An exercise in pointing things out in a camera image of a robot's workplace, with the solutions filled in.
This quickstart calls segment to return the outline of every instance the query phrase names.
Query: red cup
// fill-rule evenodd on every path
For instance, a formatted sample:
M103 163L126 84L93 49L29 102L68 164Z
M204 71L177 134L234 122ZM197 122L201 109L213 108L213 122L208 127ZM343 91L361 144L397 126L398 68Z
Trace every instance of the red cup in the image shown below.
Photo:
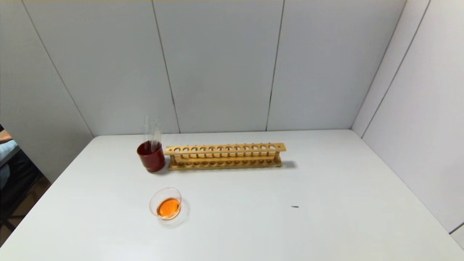
M164 153L161 145L155 152L151 152L150 142L146 141L137 148L137 154L148 172L157 172L164 167Z

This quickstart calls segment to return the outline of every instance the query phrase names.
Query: wall panel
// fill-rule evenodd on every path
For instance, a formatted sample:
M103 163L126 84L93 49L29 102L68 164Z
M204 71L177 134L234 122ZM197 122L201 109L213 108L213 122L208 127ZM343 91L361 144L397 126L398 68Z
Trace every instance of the wall panel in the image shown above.
M150 1L25 1L95 136L143 132L143 117L179 132Z
M412 41L430 0L408 0L352 130L364 135Z
M267 129L351 128L404 3L286 1Z
M363 140L451 231L464 221L464 1L431 1Z
M93 138L21 1L0 1L0 122L51 182Z
M264 131L282 1L154 4L180 131Z

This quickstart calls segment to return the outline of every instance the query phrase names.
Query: white table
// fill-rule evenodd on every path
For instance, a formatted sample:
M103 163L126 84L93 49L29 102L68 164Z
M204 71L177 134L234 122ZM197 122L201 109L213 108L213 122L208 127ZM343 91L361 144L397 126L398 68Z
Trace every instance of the white table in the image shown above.
M272 169L150 174L135 152L141 141L95 138L0 248L0 260L464 260L352 131L163 136L164 145L284 142L284 167ZM169 186L189 207L177 227L148 209Z

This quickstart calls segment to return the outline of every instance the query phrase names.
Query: test tube rack hole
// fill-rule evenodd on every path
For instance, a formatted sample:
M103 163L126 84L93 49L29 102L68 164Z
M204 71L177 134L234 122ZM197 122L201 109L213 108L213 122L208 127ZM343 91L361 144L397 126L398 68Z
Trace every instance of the test tube rack hole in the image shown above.
M281 167L283 143L169 146L169 170L217 170Z

